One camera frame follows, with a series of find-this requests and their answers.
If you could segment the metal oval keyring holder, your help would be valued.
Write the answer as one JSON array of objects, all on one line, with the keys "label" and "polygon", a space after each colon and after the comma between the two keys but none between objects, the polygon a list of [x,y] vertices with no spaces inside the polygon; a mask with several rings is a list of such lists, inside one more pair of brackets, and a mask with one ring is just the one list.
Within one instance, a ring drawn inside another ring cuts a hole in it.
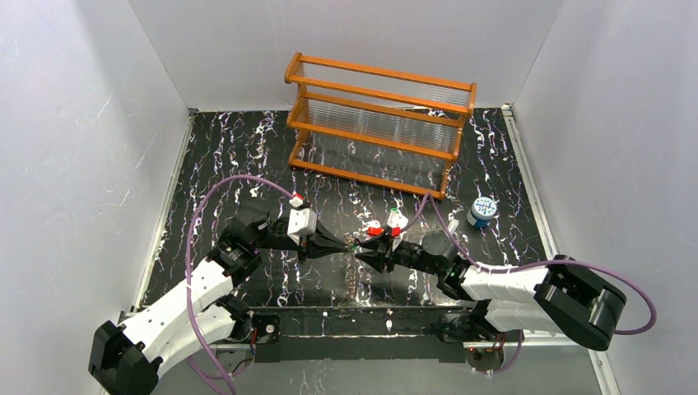
[{"label": "metal oval keyring holder", "polygon": [[346,298],[355,304],[361,303],[363,284],[361,279],[361,261],[355,258],[354,252],[350,251],[342,262],[342,270],[346,285]]}]

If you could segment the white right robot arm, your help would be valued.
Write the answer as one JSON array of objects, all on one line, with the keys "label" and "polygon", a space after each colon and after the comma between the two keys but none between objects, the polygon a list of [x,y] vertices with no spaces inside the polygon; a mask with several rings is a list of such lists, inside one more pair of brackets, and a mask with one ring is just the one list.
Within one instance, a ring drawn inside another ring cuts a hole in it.
[{"label": "white right robot arm", "polygon": [[427,328],[443,341],[490,340],[528,330],[561,333],[588,349],[605,351],[626,305],[621,290],[586,267],[553,263],[520,272],[476,267],[440,230],[419,244],[381,234],[359,246],[356,258],[376,271],[402,266],[431,274],[445,295],[474,304]]}]

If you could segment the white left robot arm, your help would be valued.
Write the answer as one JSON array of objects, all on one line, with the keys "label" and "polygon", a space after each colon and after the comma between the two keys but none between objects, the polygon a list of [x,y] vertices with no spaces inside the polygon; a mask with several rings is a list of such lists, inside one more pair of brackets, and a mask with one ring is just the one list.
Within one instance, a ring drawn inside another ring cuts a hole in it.
[{"label": "white left robot arm", "polygon": [[348,250],[315,211],[293,202],[277,219],[262,202],[241,203],[189,279],[122,323],[95,330],[89,374],[109,394],[150,394],[164,373],[204,346],[255,341],[263,329],[234,290],[263,264],[264,250],[292,251],[300,261]]}]

